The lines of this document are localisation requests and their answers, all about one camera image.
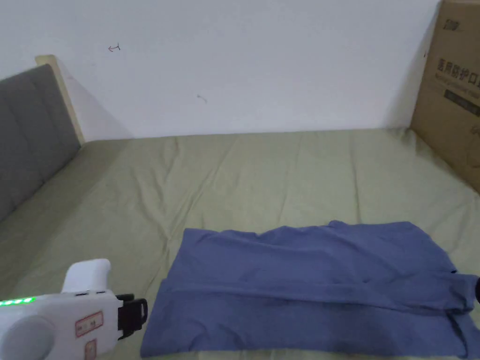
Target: green led light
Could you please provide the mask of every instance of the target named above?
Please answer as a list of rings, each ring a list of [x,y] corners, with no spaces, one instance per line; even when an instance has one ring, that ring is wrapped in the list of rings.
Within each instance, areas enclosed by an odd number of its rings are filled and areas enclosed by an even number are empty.
[[[34,302],[35,300],[36,300],[35,298],[24,298],[24,299],[0,301],[0,306],[30,304],[30,303]]]

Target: black clamp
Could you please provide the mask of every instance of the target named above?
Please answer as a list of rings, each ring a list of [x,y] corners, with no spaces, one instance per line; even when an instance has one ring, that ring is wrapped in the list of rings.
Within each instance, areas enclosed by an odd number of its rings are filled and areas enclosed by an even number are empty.
[[[123,331],[119,340],[122,340],[142,329],[148,317],[148,304],[145,299],[135,299],[133,294],[117,295],[117,299],[123,301],[118,310],[118,329]]]

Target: white handle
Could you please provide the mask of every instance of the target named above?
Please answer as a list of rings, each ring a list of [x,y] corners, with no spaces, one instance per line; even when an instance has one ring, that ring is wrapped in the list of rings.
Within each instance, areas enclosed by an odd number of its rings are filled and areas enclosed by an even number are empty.
[[[95,259],[75,263],[68,269],[62,292],[107,290],[110,261]]]

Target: white device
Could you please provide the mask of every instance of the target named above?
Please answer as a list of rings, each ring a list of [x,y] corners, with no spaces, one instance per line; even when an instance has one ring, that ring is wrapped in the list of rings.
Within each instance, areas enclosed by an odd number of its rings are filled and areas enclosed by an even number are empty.
[[[60,294],[0,301],[0,360],[93,360],[146,322],[145,299],[107,289],[110,261],[73,264]]]

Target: label sticker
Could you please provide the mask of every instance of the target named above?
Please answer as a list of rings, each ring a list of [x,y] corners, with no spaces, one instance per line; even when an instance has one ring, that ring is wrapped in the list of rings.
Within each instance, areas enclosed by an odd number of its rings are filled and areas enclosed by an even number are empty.
[[[85,360],[96,359],[96,339],[85,344]]]
[[[103,325],[103,312],[99,311],[95,314],[87,316],[75,323],[75,335],[82,337]]]
[[[461,97],[460,95],[457,95],[448,89],[445,90],[444,97],[450,101],[453,101],[458,106],[461,106],[466,111],[471,112],[473,115],[480,117],[480,107],[471,101],[468,101],[464,97]]]

